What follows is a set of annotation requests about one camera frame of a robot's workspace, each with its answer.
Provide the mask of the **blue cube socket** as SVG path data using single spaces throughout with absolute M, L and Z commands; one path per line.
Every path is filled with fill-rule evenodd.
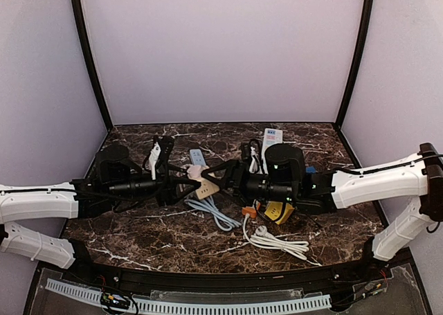
M 317 171 L 314 166 L 308 166 L 305 168 L 305 176 L 306 177 L 312 177 L 316 173 L 317 173 Z

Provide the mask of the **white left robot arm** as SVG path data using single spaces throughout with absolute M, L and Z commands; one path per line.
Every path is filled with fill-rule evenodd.
M 86 219 L 132 210 L 148 199 L 175 204 L 200 182 L 170 175 L 166 164 L 145 172 L 123 163 L 96 168 L 86 179 L 35 187 L 1 186 L 1 252 L 53 264 L 61 269 L 91 260 L 83 242 L 57 239 L 21 226 L 26 219 Z

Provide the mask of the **beige cube socket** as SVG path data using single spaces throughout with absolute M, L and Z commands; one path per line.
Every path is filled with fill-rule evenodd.
M 201 185 L 195 190 L 195 196 L 198 200 L 203 200 L 219 192 L 219 186 L 213 182 L 206 179 L 200 179 L 199 182 Z

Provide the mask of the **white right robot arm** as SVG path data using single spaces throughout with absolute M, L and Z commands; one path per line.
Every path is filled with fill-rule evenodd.
M 375 263 L 391 260 L 423 230 L 442 221 L 442 155 L 431 143 L 398 161 L 355 170 L 308 173 L 302 150 L 286 143 L 268 147 L 264 160 L 266 174 L 253 174 L 246 162 L 229 160 L 201 175 L 221 189 L 232 189 L 243 201 L 277 201 L 310 215 L 409 197 L 394 222 L 365 243 L 363 257 Z

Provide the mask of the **yellow cube socket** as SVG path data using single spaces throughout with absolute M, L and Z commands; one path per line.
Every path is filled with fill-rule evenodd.
M 265 216 L 277 225 L 284 224 L 294 211 L 289 203 L 269 201 L 266 205 Z

